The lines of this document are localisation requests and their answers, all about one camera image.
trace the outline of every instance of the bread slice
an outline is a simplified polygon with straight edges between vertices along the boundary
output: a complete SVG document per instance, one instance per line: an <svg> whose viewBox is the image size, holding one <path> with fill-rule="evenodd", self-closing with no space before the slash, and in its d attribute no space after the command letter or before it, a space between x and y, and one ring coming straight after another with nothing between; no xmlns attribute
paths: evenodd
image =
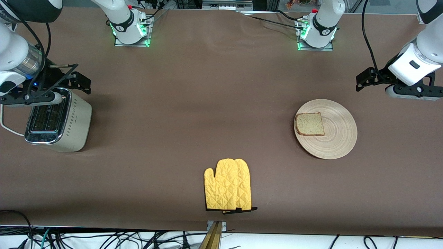
<svg viewBox="0 0 443 249"><path fill-rule="evenodd" d="M302 136L324 136L321 113L300 113L295 117L297 132Z"/></svg>

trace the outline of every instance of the metal mounting plate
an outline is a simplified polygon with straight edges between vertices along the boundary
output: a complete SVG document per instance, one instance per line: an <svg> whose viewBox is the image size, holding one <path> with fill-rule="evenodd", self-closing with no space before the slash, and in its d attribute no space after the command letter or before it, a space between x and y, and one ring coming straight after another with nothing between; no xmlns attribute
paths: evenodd
<svg viewBox="0 0 443 249"><path fill-rule="evenodd" d="M117 37L115 38L114 46L116 47L149 47L151 45L151 37L152 37L152 26L154 25L154 18L150 18L146 21L147 27L146 36L144 36L140 41L133 44L125 44L122 43Z"/></svg>
<svg viewBox="0 0 443 249"><path fill-rule="evenodd" d="M307 25L306 22L299 22L299 21L294 21L294 24L296 27L303 27L303 28L306 28L306 25ZM322 47L322 48L316 48L316 47L309 46L303 39L301 39L301 34L304 31L306 31L306 30L300 30L300 29L295 30L295 33L297 34L297 49L298 50L325 51L325 52L334 51L334 48L332 46L332 41L330 41L328 43L328 45L326 45L325 47Z"/></svg>

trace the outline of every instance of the black cable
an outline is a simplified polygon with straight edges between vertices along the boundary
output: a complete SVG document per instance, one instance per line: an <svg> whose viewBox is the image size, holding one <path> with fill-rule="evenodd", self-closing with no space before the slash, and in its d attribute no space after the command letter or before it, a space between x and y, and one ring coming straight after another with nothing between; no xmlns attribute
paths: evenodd
<svg viewBox="0 0 443 249"><path fill-rule="evenodd" d="M89 238L96 238L96 237L108 237L110 236L109 234L101 234L101 235L94 235L94 236L66 236L63 237L62 239L68 239L68 238L81 238L81 239L89 239Z"/></svg>
<svg viewBox="0 0 443 249"><path fill-rule="evenodd" d="M291 27L291 28L295 28L295 29L303 29L302 27L297 27L297 26L292 26L292 25L288 25L288 24L284 24L284 23L274 22L274 21L263 19L263 18L260 18L260 17L255 17L255 16L250 16L250 17L258 19L258 20L262 20L262 21L265 21L265 22L275 23L275 24L278 24L278 25L283 25L283 26L287 26L287 27Z"/></svg>
<svg viewBox="0 0 443 249"><path fill-rule="evenodd" d="M51 249L56 249L56 247L54 245L54 240L52 239L52 234L48 234L47 238L48 238L48 241L49 241L49 246L51 246Z"/></svg>
<svg viewBox="0 0 443 249"><path fill-rule="evenodd" d="M392 246L392 249L395 249L395 248L397 247L397 242L398 242L398 236L394 236L394 238L395 238L395 241L394 241L394 245ZM374 248L375 248L375 249L378 249L378 248L377 248L377 245L376 245L375 242L374 242L374 240L372 240L372 238L369 237L369 236L365 236L365 237L363 238L363 243L365 244L365 246L366 246L367 249L371 249L371 248L369 248L368 244L366 243L366 239L369 239L369 240L372 242L372 245L374 246Z"/></svg>
<svg viewBox="0 0 443 249"><path fill-rule="evenodd" d="M395 241L394 241L394 245L392 246L392 249L395 249L397 247L397 242L398 242L398 236L394 236L395 237Z"/></svg>
<svg viewBox="0 0 443 249"><path fill-rule="evenodd" d="M154 233L154 236L152 236L152 238L143 246L142 249L147 249L149 246L152 245L152 243L157 240L158 238L160 238L162 235L164 235L166 233L166 231L160 231L157 233L157 231Z"/></svg>
<svg viewBox="0 0 443 249"><path fill-rule="evenodd" d="M183 231L183 247L182 249L191 249L191 245L188 242L188 239L186 238L186 233Z"/></svg>
<svg viewBox="0 0 443 249"><path fill-rule="evenodd" d="M375 245L375 242L372 240L372 238L369 237L369 236L365 236L365 237L363 238L363 243L365 244L365 246L366 246L367 249L371 249L371 248L369 248L368 244L366 244L366 239L369 239L369 240L372 242L372 244L374 245L374 248L375 248L375 249L378 249L378 248L377 248L377 245Z"/></svg>
<svg viewBox="0 0 443 249"><path fill-rule="evenodd" d="M109 242L105 247L103 247L103 249L108 248L108 246L110 246L115 240L119 239L119 238L120 238L121 236L123 236L123 235L126 235L126 232L117 235L117 237L116 237L115 239L111 240L111 242Z"/></svg>
<svg viewBox="0 0 443 249"><path fill-rule="evenodd" d="M46 47L45 57L48 57L49 50L51 49L51 28L49 27L49 23L46 23L46 29L48 30L48 46Z"/></svg>
<svg viewBox="0 0 443 249"><path fill-rule="evenodd" d="M28 237L29 237L29 236L31 237L31 248L34 248L34 247L33 247L33 242L34 242L34 240L33 240L33 238L32 238L31 223L29 222L29 219L26 217L26 215L24 215L22 212L15 211L15 210L0 210L0 213L15 213L15 214L19 214L19 215L21 215L23 218L25 218L26 223L28 224L28 228L29 228L29 235L28 235Z"/></svg>
<svg viewBox="0 0 443 249"><path fill-rule="evenodd" d="M135 232L135 233L133 233L133 234L131 234L131 235L128 235L128 236L127 236L126 238L124 238L123 240L118 239L119 241L118 241L118 243L117 243L115 249L117 249L117 247L121 246L121 244L122 244L125 240L129 240L129 238L131 238L132 236L134 236L136 233L138 233L138 232Z"/></svg>
<svg viewBox="0 0 443 249"><path fill-rule="evenodd" d="M337 241L338 237L340 237L339 234L337 234L337 236L335 236L335 239L332 241L331 246L329 247L329 249L332 249L334 247L335 242Z"/></svg>
<svg viewBox="0 0 443 249"><path fill-rule="evenodd" d="M191 234L187 234L186 236L206 235L206 234L207 234L207 233L191 233ZM152 249L157 249L157 248L158 248L159 246L161 246L163 243L168 243L168 242L170 242L170 241L172 241L172 240L174 240L174 239L180 238L180 237L183 237L183 235L175 236L175 237L169 238L169 239L167 239L167 240L164 240L164 241L160 242L160 243L158 244L158 246L154 246Z"/></svg>
<svg viewBox="0 0 443 249"><path fill-rule="evenodd" d="M278 12L278 13L284 15L284 17L288 18L289 20L296 21L298 19L298 18L294 18L294 17L290 17L290 16L286 15L285 12L283 12L283 11L281 11L279 9L273 10L272 12Z"/></svg>
<svg viewBox="0 0 443 249"><path fill-rule="evenodd" d="M133 240L128 240L128 241L132 242L132 243L135 243L137 245L137 249L140 249L140 245L136 241L133 241Z"/></svg>
<svg viewBox="0 0 443 249"><path fill-rule="evenodd" d="M101 249L101 248L106 244L106 242L108 242L108 240L110 240L112 237L114 237L114 236L116 236L116 235L118 235L118 232L117 232L117 233L114 233L114 234L111 235L109 238L107 238L107 239L103 242L103 244L100 246L99 249Z"/></svg>
<svg viewBox="0 0 443 249"><path fill-rule="evenodd" d="M9 8L10 10L11 10L11 12L15 15L15 16L17 16L17 18L20 20L20 22L22 22L23 23L23 25L29 30L29 32L32 34L32 36L37 40L37 43L38 43L38 45L39 45L39 48L40 48L40 51L42 52L42 60L41 60L41 62L40 62L40 65L39 65L39 70L38 70L38 72L40 73L42 70L43 70L43 65L45 64L45 49L43 48L43 44L42 44L42 42L40 41L40 39L39 39L39 37L37 36L37 34L34 32L34 30L26 23L26 21L20 16L20 15L18 15L17 14L17 12L13 9L13 8L11 8L11 6L5 1L5 0L0 0L7 8ZM28 86L28 89L27 89L27 94L28 94L28 96L30 97L30 98L32 98L32 96L31 96L31 90L32 90L32 86L33 86L33 83L34 83L34 81L36 80L36 78L37 78L37 76L35 76L35 77L33 77L32 78L32 80L31 80L31 82L29 83L29 86Z"/></svg>
<svg viewBox="0 0 443 249"><path fill-rule="evenodd" d="M371 45L369 44L368 37L366 36L366 30L365 30L365 13L366 13L366 6L368 5L369 0L365 0L365 4L363 5L363 11L361 12L361 31L363 32L363 37L365 38L366 45L368 46L369 53L371 54L372 63L374 64L375 73L385 82L391 82L386 80L383 75L381 75L380 71L378 70L377 62L375 61L374 52L372 51Z"/></svg>
<svg viewBox="0 0 443 249"><path fill-rule="evenodd" d="M162 8L158 8L158 9L154 12L154 14L152 14L150 17L147 17L147 18L145 18L145 19L142 19L141 21L144 22L144 21L146 21L146 20L151 19L151 18L154 17L154 16L157 14L157 12L159 12L161 9L162 9Z"/></svg>
<svg viewBox="0 0 443 249"><path fill-rule="evenodd" d="M66 242L64 242L63 240L61 240L62 244L64 244L65 246L67 246L69 249L74 249L72 247L70 247Z"/></svg>

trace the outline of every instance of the toaster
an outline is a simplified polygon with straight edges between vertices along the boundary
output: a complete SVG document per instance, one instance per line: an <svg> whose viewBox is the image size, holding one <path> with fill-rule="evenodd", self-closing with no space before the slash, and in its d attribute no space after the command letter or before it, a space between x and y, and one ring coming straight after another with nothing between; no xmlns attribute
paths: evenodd
<svg viewBox="0 0 443 249"><path fill-rule="evenodd" d="M76 152L85 146L92 107L71 90L57 89L62 101L33 106L24 137L30 144L57 152Z"/></svg>

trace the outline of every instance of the white floor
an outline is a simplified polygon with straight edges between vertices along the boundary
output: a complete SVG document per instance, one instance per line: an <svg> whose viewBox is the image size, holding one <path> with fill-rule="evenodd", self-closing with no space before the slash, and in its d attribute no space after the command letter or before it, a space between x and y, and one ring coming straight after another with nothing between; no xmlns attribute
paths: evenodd
<svg viewBox="0 0 443 249"><path fill-rule="evenodd" d="M93 236L101 233L77 233L67 234L67 236ZM145 232L140 233L143 239L149 240L154 233ZM163 235L160 240L166 240L175 236L182 235L182 232L169 232ZM98 249L108 237L96 238L68 238L65 241L74 249ZM189 244L200 243L204 235L187 236ZM256 233L223 233L220 249L328 249L334 240L335 236L329 235L289 235L289 234L256 234ZM16 248L26 239L25 235L11 235L0 236L0 249ZM393 237L372 237L378 249L391 249L395 238ZM118 240L112 243L108 249L114 249ZM165 243L160 246L161 249L176 249L179 244ZM136 245L133 242L126 241L121 245L121 249L137 249L142 246ZM25 249L30 248L30 242L25 246ZM396 249L441 249L443 248L443 239L428 239L428 238L399 238ZM365 249L363 244L363 237L359 236L340 236L334 245L334 249Z"/></svg>

